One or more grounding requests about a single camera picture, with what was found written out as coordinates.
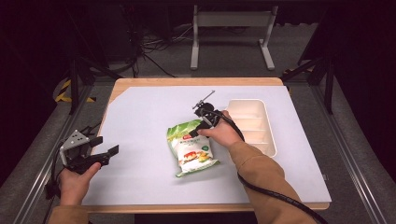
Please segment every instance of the person's left hand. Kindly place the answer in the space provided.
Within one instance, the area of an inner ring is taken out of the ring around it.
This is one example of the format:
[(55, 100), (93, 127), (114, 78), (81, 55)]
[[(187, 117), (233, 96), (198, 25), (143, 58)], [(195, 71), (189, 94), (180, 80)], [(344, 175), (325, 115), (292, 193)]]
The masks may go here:
[(100, 167), (101, 164), (96, 162), (83, 175), (63, 169), (60, 174), (60, 205), (81, 205), (82, 199), (84, 199), (90, 187), (90, 181), (99, 171)]

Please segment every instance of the tripod leg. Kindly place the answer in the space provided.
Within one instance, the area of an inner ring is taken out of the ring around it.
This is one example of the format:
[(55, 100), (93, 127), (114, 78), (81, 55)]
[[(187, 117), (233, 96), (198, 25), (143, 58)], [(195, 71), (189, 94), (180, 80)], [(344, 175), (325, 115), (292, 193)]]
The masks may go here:
[(70, 80), (71, 80), (71, 98), (72, 108), (70, 109), (70, 115), (72, 115), (78, 107), (78, 66), (76, 60), (70, 63)]
[(114, 73), (114, 72), (112, 72), (112, 71), (110, 71), (110, 70), (100, 66), (99, 64), (90, 61), (90, 60), (87, 60), (82, 57), (79, 57), (78, 60), (82, 63), (85, 63), (85, 64), (91, 66), (91, 67), (96, 68), (97, 70), (101, 71), (102, 73), (106, 74), (109, 77), (113, 77), (115, 79), (122, 78), (122, 76), (118, 75), (117, 73)]
[(77, 61), (76, 67), (78, 68), (78, 77), (84, 86), (91, 86), (95, 82), (95, 77), (89, 66), (85, 66), (84, 62)]
[(309, 85), (317, 86), (320, 83), (324, 75), (326, 75), (328, 69), (327, 61), (327, 59), (323, 59), (315, 66), (314, 70), (312, 70), (311, 75), (309, 75), (309, 77), (306, 79)]
[(303, 64), (303, 65), (297, 67), (297, 68), (294, 69), (293, 71), (287, 73), (286, 75), (282, 76), (280, 79), (281, 79), (282, 81), (287, 81), (287, 80), (289, 80), (290, 78), (299, 75), (300, 73), (302, 73), (302, 72), (305, 71), (306, 69), (308, 69), (308, 68), (310, 68), (310, 67), (316, 65), (317, 63), (319, 63), (319, 62), (321, 62), (321, 61), (322, 61), (322, 58), (318, 58), (318, 59), (309, 61), (309, 62), (307, 62), (307, 63), (305, 63), (305, 64)]
[(329, 114), (332, 115), (332, 85), (333, 85), (333, 65), (332, 61), (329, 60), (328, 71), (326, 76), (326, 89), (324, 91), (324, 105), (326, 106)]

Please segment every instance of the snack bag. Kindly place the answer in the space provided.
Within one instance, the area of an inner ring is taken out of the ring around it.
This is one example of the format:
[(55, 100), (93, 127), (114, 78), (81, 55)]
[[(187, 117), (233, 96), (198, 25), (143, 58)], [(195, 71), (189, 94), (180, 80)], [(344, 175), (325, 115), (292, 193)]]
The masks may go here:
[(166, 139), (172, 153), (178, 160), (181, 172), (177, 177), (204, 170), (219, 163), (213, 159), (209, 139), (198, 135), (191, 137), (189, 132), (194, 130), (201, 121), (195, 119), (181, 123), (173, 128), (168, 128)]

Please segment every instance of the metal frame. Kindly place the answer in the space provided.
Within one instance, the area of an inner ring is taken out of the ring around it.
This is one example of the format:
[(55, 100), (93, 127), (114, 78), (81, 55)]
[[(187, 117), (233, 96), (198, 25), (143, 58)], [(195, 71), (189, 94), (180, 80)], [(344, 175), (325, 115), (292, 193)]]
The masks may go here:
[(259, 44), (268, 70), (274, 70), (275, 66), (268, 49), (268, 42), (274, 27), (276, 13), (277, 7), (272, 7), (272, 11), (231, 12), (198, 11), (198, 6), (195, 5), (193, 15), (191, 70), (198, 69), (198, 28), (209, 26), (264, 26), (265, 37), (264, 39), (259, 39)]
[(366, 178), (364, 177), (361, 169), (359, 168), (349, 146), (347, 145), (347, 140), (344, 138), (343, 133), (338, 126), (337, 121), (335, 120), (333, 115), (328, 113), (328, 107), (323, 104), (323, 93), (319, 86), (311, 87), (312, 93), (317, 100), (320, 110), (326, 118), (327, 123), (332, 129), (332, 133), (337, 141), (339, 146), (338, 151), (340, 152), (341, 158), (346, 165), (347, 170), (349, 171), (349, 175), (355, 185), (355, 188), (359, 195), (361, 196), (361, 201), (364, 204), (364, 207), (367, 210), (368, 215), (373, 223), (388, 223), (385, 220), (384, 215), (381, 212), (381, 209), (378, 203), (375, 200), (373, 193), (370, 190), (369, 185), (367, 184)]
[[(89, 97), (91, 90), (92, 86), (84, 86), (81, 90), (82, 93), (79, 96), (79, 101), (84, 102), (85, 99)], [(37, 205), (38, 200), (40, 199), (40, 196), (44, 191), (45, 185), (50, 179), (50, 167), (56, 151), (59, 150), (58, 145), (71, 133), (72, 127), (75, 124), (76, 119), (78, 118), (78, 115), (83, 106), (84, 104), (79, 104), (76, 108), (76, 113), (69, 115), (69, 117), (65, 121), (64, 127), (62, 128), (61, 133), (59, 134), (59, 137), (51, 150), (51, 153), (48, 155), (41, 170), (38, 172), (35, 183), (33, 184), (29, 194), (26, 196), (20, 212), (14, 219), (14, 224), (28, 223), (29, 217), (30, 215), (32, 215), (33, 210), (35, 209), (35, 206)]]

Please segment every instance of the wooden table edge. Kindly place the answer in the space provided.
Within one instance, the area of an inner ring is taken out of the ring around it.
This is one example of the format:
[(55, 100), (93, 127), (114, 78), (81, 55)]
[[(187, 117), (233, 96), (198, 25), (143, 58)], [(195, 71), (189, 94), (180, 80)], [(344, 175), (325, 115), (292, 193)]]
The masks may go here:
[(130, 87), (159, 86), (283, 86), (278, 77), (153, 77), (119, 78), (114, 84), (109, 103)]
[[(330, 203), (304, 203), (313, 210), (325, 210)], [(240, 204), (149, 204), (149, 205), (84, 205), (89, 213), (165, 214), (165, 213), (231, 213), (252, 212), (249, 203)]]

